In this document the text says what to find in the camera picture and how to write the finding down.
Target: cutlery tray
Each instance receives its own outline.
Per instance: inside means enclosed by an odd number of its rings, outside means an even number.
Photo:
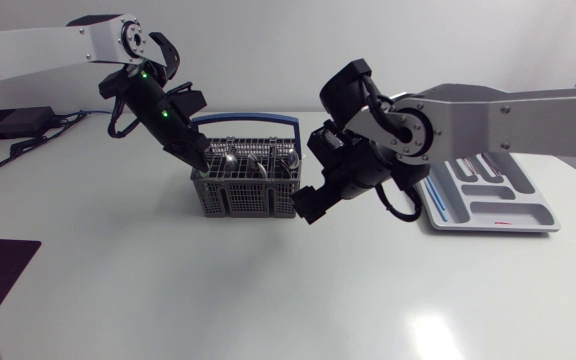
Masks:
[[[439,230],[552,232],[552,210],[512,155],[484,153],[433,164],[420,181],[432,226]]]

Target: black cable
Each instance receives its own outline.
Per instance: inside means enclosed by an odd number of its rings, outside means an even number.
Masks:
[[[421,202],[421,197],[419,196],[419,193],[415,188],[410,187],[404,190],[404,193],[408,195],[408,198],[412,200],[413,204],[415,205],[415,212],[412,214],[404,214],[397,211],[397,209],[395,209],[388,201],[386,193],[384,192],[384,188],[381,186],[381,184],[375,185],[375,190],[377,190],[377,196],[379,196],[379,200],[381,200],[381,203],[384,204],[386,210],[390,211],[390,213],[392,213],[399,220],[403,220],[406,222],[413,222],[419,219],[419,217],[421,216],[421,210],[423,209],[423,204]]]
[[[68,129],[70,129],[71,127],[75,126],[76,124],[78,124],[81,120],[83,120],[88,114],[89,112],[78,112],[77,113],[77,117],[75,118],[75,120],[72,121],[66,121],[63,124],[63,127],[61,128],[61,130],[59,130],[58,132],[54,133],[51,136],[43,136],[41,138],[37,138],[35,139],[35,141],[33,142],[34,145],[29,146],[29,147],[18,147],[16,149],[14,149],[14,145],[11,146],[11,152],[10,152],[10,156],[2,161],[0,161],[0,168],[3,167],[4,165],[12,162],[13,160],[18,159],[19,157],[21,157],[22,155],[25,155],[45,144],[47,144],[48,142],[50,142],[51,140],[54,140],[56,138],[58,138],[59,136],[61,136],[63,133],[65,133],[66,131],[68,131]],[[59,120],[64,120],[65,118],[60,117],[60,116],[56,116],[55,118],[58,118]]]
[[[366,96],[366,103],[368,105],[368,109],[370,110],[370,113],[377,121],[377,124],[379,124],[379,126],[381,126],[384,130],[393,134],[399,140],[404,141],[405,135],[401,131],[402,127],[397,123],[388,121],[386,114],[381,108],[381,103],[379,102],[379,99],[384,100],[391,105],[393,104],[393,101],[386,96],[377,95],[377,91],[375,90],[372,81],[370,80],[370,76],[364,75],[361,79],[364,84],[364,88],[368,92],[368,96]]]
[[[130,125],[126,126],[122,131],[117,131],[115,126],[117,125],[117,120],[121,117],[121,113],[124,111],[124,105],[126,104],[123,96],[117,95],[115,98],[115,106],[112,109],[112,115],[110,116],[110,123],[108,124],[108,135],[113,139],[121,139],[126,135],[130,134],[137,125],[139,125],[139,119],[135,119]]]

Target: gray plastic basket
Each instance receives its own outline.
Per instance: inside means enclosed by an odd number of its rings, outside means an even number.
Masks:
[[[295,149],[301,159],[301,141],[297,118],[260,113],[227,113],[201,116],[193,119],[200,124],[246,120],[266,121],[292,125],[295,137],[282,138],[216,138],[210,139],[206,150],[208,171],[193,169],[190,179],[195,184],[199,201],[207,217],[278,217],[295,216],[290,195],[299,190],[300,165],[290,170],[282,165],[287,162],[288,152]],[[225,171],[225,156],[233,154],[238,166]],[[253,154],[266,169],[267,178],[260,171],[248,167],[248,154]]]

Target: white tabletop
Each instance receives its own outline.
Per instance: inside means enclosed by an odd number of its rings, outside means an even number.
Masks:
[[[327,117],[288,115],[302,186],[320,186],[305,143]],[[0,238],[43,243],[0,307],[5,359],[576,359],[576,171],[556,158],[517,156],[561,223],[549,235],[439,232],[374,192],[310,226],[209,219],[189,166],[106,126],[0,169]],[[220,126],[207,135],[271,135]]]

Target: circular joint cover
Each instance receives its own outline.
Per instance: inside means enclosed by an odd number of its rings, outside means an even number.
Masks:
[[[121,29],[121,43],[124,50],[133,58],[141,57],[146,44],[144,35],[142,35],[141,26],[138,22],[126,21]]]

